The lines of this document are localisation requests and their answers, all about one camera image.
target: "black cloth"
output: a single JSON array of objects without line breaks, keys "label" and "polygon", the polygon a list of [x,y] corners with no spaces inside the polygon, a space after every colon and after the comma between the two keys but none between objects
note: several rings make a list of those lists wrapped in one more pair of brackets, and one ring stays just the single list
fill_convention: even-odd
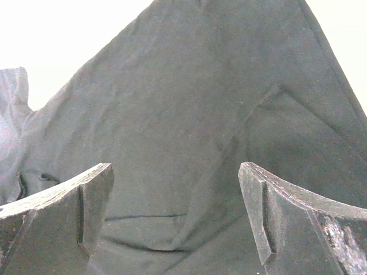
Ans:
[{"label": "black cloth", "polygon": [[20,171],[114,167],[87,275],[264,274],[244,161],[367,208],[367,120],[304,0],[156,0],[36,112],[25,89],[4,97],[7,73],[1,115],[20,127],[2,145],[1,203]]}]

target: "white surface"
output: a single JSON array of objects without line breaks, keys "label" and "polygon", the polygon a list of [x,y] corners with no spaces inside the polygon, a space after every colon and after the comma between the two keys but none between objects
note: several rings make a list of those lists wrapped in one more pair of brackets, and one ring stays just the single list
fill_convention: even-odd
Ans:
[{"label": "white surface", "polygon": [[[3,0],[0,68],[27,69],[39,109],[152,1]],[[366,112],[367,1],[306,1]]]}]

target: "cloth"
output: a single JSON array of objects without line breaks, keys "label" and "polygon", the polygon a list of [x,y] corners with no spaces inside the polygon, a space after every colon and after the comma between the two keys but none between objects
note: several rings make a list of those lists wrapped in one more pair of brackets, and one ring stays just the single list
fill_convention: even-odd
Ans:
[{"label": "cloth", "polygon": [[21,171],[114,167],[87,275],[265,274],[245,161],[367,208],[366,116],[304,0],[156,0],[39,111],[7,81],[24,69],[1,76],[2,119],[20,125],[1,145],[1,204]]}]

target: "dark gray fabric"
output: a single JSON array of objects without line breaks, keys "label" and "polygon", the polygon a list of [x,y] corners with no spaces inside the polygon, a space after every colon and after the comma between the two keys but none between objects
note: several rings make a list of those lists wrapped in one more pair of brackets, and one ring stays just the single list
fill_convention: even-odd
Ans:
[{"label": "dark gray fabric", "polygon": [[156,0],[28,113],[1,203],[19,171],[65,181],[112,163],[88,275],[264,274],[240,163],[367,208],[366,134],[304,0]]}]

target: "white background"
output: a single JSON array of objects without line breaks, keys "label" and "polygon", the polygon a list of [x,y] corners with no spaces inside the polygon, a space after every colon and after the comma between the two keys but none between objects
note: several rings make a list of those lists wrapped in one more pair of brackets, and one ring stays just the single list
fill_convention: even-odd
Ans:
[{"label": "white background", "polygon": [[[306,1],[366,112],[367,1]],[[39,109],[151,2],[0,0],[0,69],[26,68]]]}]

